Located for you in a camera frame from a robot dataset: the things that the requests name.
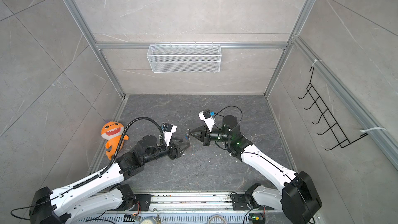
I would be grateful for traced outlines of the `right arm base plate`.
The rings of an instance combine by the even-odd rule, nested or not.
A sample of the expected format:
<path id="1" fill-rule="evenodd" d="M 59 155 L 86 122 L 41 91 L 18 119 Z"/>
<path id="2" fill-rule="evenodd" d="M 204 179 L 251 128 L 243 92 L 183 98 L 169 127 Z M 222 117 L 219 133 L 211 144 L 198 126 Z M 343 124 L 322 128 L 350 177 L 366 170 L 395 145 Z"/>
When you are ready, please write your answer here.
<path id="1" fill-rule="evenodd" d="M 250 209 L 262 209 L 266 211 L 274 210 L 273 208 L 258 204 L 252 195 L 237 194 L 235 192 L 230 193 L 230 199 L 232 201 L 233 209 L 235 211 L 243 211 Z"/>

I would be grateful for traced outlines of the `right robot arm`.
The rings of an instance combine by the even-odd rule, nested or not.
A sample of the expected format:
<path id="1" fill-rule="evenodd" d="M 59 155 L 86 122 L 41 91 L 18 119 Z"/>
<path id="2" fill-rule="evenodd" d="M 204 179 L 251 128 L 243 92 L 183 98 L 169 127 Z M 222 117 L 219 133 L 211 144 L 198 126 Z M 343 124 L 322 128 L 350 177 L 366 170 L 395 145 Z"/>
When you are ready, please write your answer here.
<path id="1" fill-rule="evenodd" d="M 224 116 L 220 128 L 216 127 L 213 112 L 202 111 L 199 118 L 205 125 L 191 130 L 190 136 L 205 146 L 212 141 L 224 142 L 230 156 L 251 166 L 275 186 L 269 189 L 260 184 L 252 185 L 246 191 L 250 208 L 273 208 L 283 212 L 293 224 L 314 223 L 314 216 L 322 207 L 322 201 L 310 175 L 304 171 L 297 173 L 290 170 L 264 154 L 241 133 L 235 116 Z"/>

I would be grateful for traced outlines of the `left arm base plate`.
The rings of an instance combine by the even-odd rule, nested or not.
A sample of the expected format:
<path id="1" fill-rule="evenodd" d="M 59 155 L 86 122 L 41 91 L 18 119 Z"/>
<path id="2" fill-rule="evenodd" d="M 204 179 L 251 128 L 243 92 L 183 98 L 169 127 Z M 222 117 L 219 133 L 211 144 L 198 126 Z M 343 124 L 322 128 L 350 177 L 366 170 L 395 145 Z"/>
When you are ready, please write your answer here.
<path id="1" fill-rule="evenodd" d="M 122 210 L 124 211 L 134 211 L 137 212 L 140 207 L 141 211 L 148 211 L 151 203 L 152 195 L 141 194 L 134 195 L 124 200 L 122 204 Z"/>

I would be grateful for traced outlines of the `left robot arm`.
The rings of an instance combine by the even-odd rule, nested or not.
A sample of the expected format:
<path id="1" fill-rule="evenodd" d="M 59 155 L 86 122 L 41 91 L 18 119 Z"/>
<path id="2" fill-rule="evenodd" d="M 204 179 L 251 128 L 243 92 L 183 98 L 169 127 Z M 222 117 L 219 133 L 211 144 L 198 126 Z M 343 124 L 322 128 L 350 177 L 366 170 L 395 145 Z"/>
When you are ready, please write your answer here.
<path id="1" fill-rule="evenodd" d="M 61 188 L 38 190 L 29 210 L 30 222 L 71 224 L 95 213 L 135 208 L 138 205 L 136 196 L 130 186 L 121 183 L 143 171 L 146 163 L 162 157 L 177 159 L 189 147 L 189 142 L 179 139 L 161 145 L 155 136 L 147 135 L 117 158 L 109 169 Z"/>

